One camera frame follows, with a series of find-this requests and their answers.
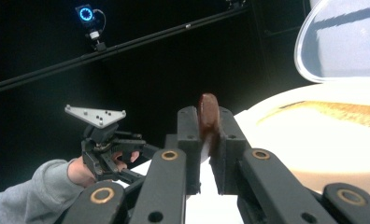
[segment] translucent plastic lid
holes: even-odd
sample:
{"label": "translucent plastic lid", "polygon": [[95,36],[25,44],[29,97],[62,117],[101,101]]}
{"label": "translucent plastic lid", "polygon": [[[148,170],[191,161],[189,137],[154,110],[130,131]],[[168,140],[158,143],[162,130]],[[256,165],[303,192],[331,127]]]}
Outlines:
{"label": "translucent plastic lid", "polygon": [[313,82],[370,82],[370,0],[321,0],[295,45],[295,65]]}

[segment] human hand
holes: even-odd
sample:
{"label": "human hand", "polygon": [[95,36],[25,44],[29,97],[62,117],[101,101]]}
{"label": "human hand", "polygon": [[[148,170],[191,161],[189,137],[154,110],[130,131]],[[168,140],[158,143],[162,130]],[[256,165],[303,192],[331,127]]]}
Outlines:
{"label": "human hand", "polygon": [[[116,152],[112,158],[115,164],[118,166],[118,169],[121,171],[123,168],[127,168],[127,164],[123,161],[118,160],[118,157],[121,156],[121,152]],[[133,162],[139,157],[139,152],[135,151],[132,153],[130,161]],[[87,188],[93,183],[95,183],[95,178],[92,172],[87,168],[86,164],[83,162],[83,158],[74,159],[68,166],[68,178],[77,185]]]}

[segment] black background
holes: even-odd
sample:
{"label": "black background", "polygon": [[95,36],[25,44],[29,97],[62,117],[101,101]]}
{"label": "black background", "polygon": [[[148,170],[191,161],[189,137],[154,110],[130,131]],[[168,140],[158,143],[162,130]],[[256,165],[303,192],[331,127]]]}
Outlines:
{"label": "black background", "polygon": [[[105,12],[108,47],[228,7],[224,0],[1,0],[0,81],[93,52],[75,11],[83,4]],[[204,92],[236,114],[308,85],[292,56],[308,1],[248,6],[247,13],[1,91],[0,191],[31,178],[44,161],[80,155],[86,124],[64,112],[67,104],[126,110],[121,129],[162,147],[176,132],[177,112],[197,105]]]}

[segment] white metal plate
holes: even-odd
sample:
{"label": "white metal plate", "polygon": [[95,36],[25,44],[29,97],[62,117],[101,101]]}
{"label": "white metal plate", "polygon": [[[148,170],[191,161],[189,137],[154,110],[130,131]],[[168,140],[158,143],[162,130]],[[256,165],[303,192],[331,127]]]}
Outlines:
{"label": "white metal plate", "polygon": [[65,107],[65,112],[78,118],[92,126],[103,129],[106,126],[117,122],[120,119],[126,117],[126,111],[114,111],[114,110],[104,110],[104,109],[91,109],[83,107],[73,107],[67,105]]}

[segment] gray sweatshirt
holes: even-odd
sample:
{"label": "gray sweatshirt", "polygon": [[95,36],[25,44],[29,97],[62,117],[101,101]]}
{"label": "gray sweatshirt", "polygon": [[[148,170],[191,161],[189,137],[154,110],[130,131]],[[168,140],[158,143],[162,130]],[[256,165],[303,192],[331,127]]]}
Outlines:
{"label": "gray sweatshirt", "polygon": [[31,180],[0,193],[0,223],[54,223],[84,190],[67,175],[70,162],[42,164]]}

